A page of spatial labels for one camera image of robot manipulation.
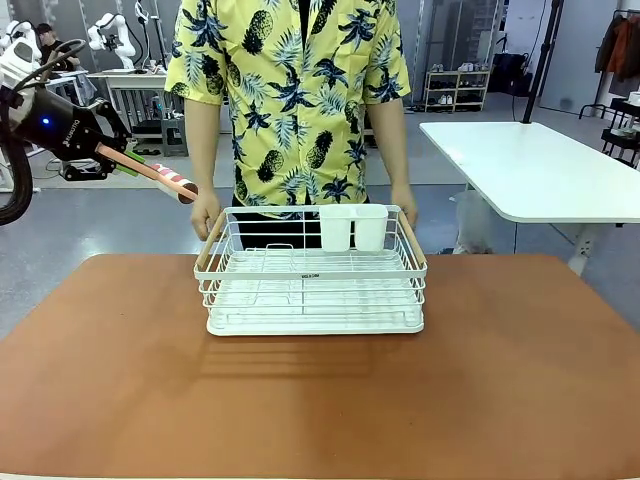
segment seated person in background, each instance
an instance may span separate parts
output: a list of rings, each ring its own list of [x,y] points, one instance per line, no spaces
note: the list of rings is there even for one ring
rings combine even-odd
[[[63,47],[60,51],[54,53],[54,50],[62,45],[63,42],[58,40],[58,34],[48,23],[41,23],[38,25],[36,27],[36,33],[38,34],[38,37],[40,37],[40,43],[42,44],[42,47],[40,48],[40,51],[42,52],[42,60],[40,62],[42,65],[55,60],[63,53],[71,50],[69,47]],[[54,70],[73,72],[79,65],[80,59],[72,56],[62,60],[58,65],[56,65]],[[64,85],[64,91],[72,103],[80,105],[75,89],[71,85]]]

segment person's right hand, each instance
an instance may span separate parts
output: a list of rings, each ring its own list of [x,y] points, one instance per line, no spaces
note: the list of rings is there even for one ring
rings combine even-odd
[[[207,239],[209,236],[208,224],[213,225],[220,215],[220,211],[220,200],[214,192],[198,193],[198,198],[193,203],[191,210],[191,224],[200,240]]]

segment hand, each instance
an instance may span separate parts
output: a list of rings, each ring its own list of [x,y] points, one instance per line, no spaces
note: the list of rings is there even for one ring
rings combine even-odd
[[[418,222],[418,207],[415,198],[413,198],[411,186],[408,183],[391,185],[391,204],[400,207],[407,216],[411,228],[415,228]]]
[[[198,238],[205,241],[209,236],[209,225],[213,225],[220,215],[220,200],[214,192],[198,193],[191,210],[191,224]]]

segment yellow hawaiian shirt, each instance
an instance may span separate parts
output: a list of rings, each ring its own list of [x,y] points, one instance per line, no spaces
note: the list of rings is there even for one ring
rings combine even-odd
[[[246,206],[362,203],[365,104],[409,93],[395,0],[183,0],[166,89],[221,105]]]

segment white wire dish rack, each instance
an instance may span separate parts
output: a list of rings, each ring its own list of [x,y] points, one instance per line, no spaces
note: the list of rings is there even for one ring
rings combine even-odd
[[[385,248],[376,253],[307,248],[320,236],[317,206],[225,209],[194,267],[209,311],[208,331],[223,336],[421,331],[427,263],[404,213],[387,209]],[[278,234],[266,248],[243,249],[242,223],[257,222],[240,222],[236,213],[278,215],[261,225],[296,222],[298,232]],[[287,236],[303,248],[294,249]]]

